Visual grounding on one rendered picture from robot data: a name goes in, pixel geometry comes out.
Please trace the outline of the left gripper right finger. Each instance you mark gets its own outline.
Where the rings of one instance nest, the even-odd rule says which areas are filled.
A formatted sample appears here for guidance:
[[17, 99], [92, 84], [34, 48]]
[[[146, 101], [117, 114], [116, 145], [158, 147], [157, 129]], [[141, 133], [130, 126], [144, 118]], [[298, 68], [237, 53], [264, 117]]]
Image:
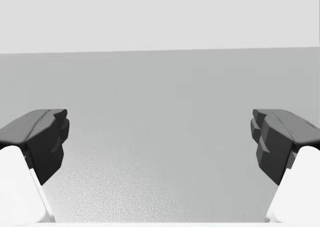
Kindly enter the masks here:
[[282, 109], [254, 109], [259, 168], [278, 186], [271, 223], [320, 223], [320, 128]]

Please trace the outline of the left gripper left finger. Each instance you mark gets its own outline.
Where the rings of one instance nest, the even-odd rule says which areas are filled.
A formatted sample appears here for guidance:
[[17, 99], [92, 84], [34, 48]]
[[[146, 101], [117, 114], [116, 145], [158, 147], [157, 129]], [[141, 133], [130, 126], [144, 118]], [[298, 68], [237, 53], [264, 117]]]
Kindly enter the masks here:
[[54, 223], [42, 186], [60, 169], [66, 109], [36, 109], [0, 128], [0, 223]]

